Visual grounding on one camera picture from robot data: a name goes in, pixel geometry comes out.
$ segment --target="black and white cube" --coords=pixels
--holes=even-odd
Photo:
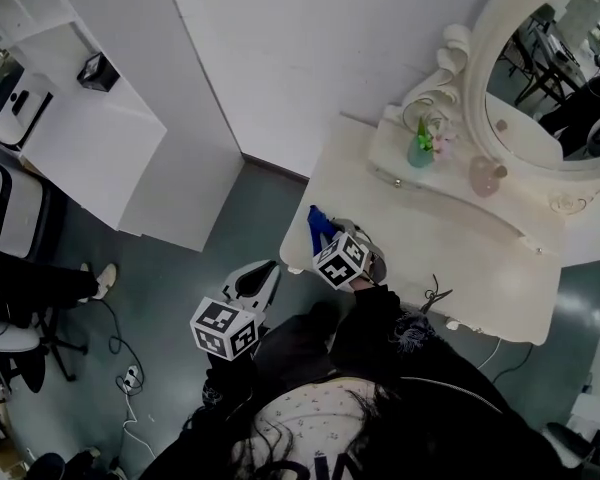
[[[191,319],[199,349],[229,361],[258,340],[256,315],[205,297]]]
[[[369,250],[364,245],[343,233],[313,257],[313,268],[337,290],[362,274],[368,255]]]

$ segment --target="small vase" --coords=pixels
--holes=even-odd
[[[407,160],[413,167],[418,169],[426,167],[433,162],[433,151],[421,149],[418,137],[414,137],[407,150]]]

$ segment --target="floor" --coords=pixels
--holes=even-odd
[[[146,373],[143,393],[132,400],[139,423],[130,428],[156,453],[176,438],[200,404],[207,361],[189,329],[198,302],[204,295],[212,296],[231,270],[258,259],[278,258],[303,190],[302,183],[247,164],[202,253],[116,233],[76,205],[69,207],[56,263],[78,268],[88,260],[94,270],[111,261],[119,266],[118,283],[107,300]],[[335,295],[310,273],[295,276],[285,271],[268,323],[275,326],[307,311],[314,301]],[[337,299],[343,306],[352,303],[350,295],[338,294]],[[466,329],[448,331],[442,318],[431,315],[441,334],[474,364],[492,352],[495,338]],[[86,446],[97,446],[108,460],[119,451],[126,414],[114,379],[132,358],[126,351],[110,354],[113,321],[100,303],[68,312],[62,325],[69,341],[89,344],[89,354],[64,354],[78,376],[74,383],[61,377],[52,360],[47,361],[39,394],[28,391],[19,379],[13,381],[9,412],[16,439],[35,456],[54,451],[68,458]],[[599,335],[600,262],[567,268],[546,344],[535,347],[527,363],[502,377],[498,387],[532,426],[566,421]],[[519,364],[527,351],[526,344],[503,343],[483,371],[493,378]],[[150,460],[142,445],[124,440],[121,463],[130,478],[137,478]]]

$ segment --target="white cable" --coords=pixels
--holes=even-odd
[[[142,439],[134,436],[131,432],[129,432],[127,430],[127,425],[129,423],[138,423],[138,418],[136,418],[135,413],[133,412],[133,409],[131,408],[131,401],[129,400],[129,395],[128,393],[124,394],[124,397],[127,401],[127,407],[129,408],[129,413],[131,414],[131,417],[133,418],[132,420],[127,420],[122,424],[122,430],[124,430],[125,434],[127,434],[129,437],[131,437],[132,439],[135,439],[136,441],[138,441],[139,443],[145,445],[147,447],[147,450],[149,450],[149,453],[151,454],[151,456],[155,459],[156,458],[156,454],[153,453],[153,450],[151,449],[151,446],[149,446],[147,443],[145,443]]]
[[[478,370],[480,370],[485,364],[487,364],[489,361],[491,361],[491,358],[496,355],[496,352],[500,348],[500,343],[502,343],[502,338],[498,338],[498,343],[496,343],[496,348],[494,348],[493,352],[491,352],[491,355],[489,357],[487,357],[480,366],[478,366]]]

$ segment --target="blue object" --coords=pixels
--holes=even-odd
[[[328,244],[333,242],[333,237],[338,230],[329,222],[327,216],[320,211],[320,209],[311,205],[309,208],[309,215],[307,216],[307,222],[309,223],[309,229],[311,230],[311,242],[313,243],[313,255],[318,254],[322,249],[321,235],[324,235]]]

